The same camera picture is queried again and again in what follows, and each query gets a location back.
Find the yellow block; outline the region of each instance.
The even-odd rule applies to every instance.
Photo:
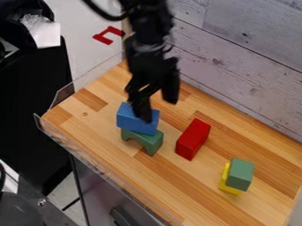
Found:
[[[225,184],[228,173],[229,173],[229,168],[230,168],[230,163],[229,162],[225,163],[224,170],[223,170],[223,176],[220,179],[218,187],[220,190],[239,195],[242,191],[240,191],[239,189],[236,189],[236,188],[229,187]]]

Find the wooden block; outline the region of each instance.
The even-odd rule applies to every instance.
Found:
[[[232,158],[229,174],[225,184],[241,191],[247,191],[252,182],[253,168],[254,164],[252,162]]]
[[[156,131],[155,136],[148,136],[139,132],[132,132],[122,129],[122,140],[136,139],[147,151],[149,155],[155,155],[158,149],[162,146],[163,132]]]
[[[132,111],[132,107],[128,103],[123,102],[117,112],[117,127],[154,136],[156,134],[159,115],[159,111],[153,109],[152,123],[148,124],[140,118],[137,118]]]
[[[211,126],[195,118],[179,137],[175,152],[187,160],[192,160],[206,142]]]
[[[230,168],[230,163],[229,162],[225,163],[223,175],[222,175],[222,178],[220,179],[218,187],[220,190],[239,195],[242,191],[240,191],[239,189],[236,189],[236,188],[229,187],[225,184],[227,177],[228,177],[229,168]]]

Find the green block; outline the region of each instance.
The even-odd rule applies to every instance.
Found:
[[[162,146],[163,132],[156,131],[154,136],[149,136],[139,132],[132,132],[122,129],[122,140],[136,139],[147,151],[147,154],[153,156]]]
[[[253,179],[253,169],[254,164],[252,162],[232,158],[229,175],[225,184],[246,192]]]

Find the wooden plank wall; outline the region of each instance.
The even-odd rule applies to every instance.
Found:
[[[183,79],[302,142],[302,0],[170,0]]]

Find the blue block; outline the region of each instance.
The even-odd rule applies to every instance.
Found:
[[[137,118],[132,111],[132,107],[128,105],[128,103],[123,102],[117,112],[117,127],[154,136],[157,130],[159,115],[159,110],[153,109],[152,123],[148,124],[140,118]]]

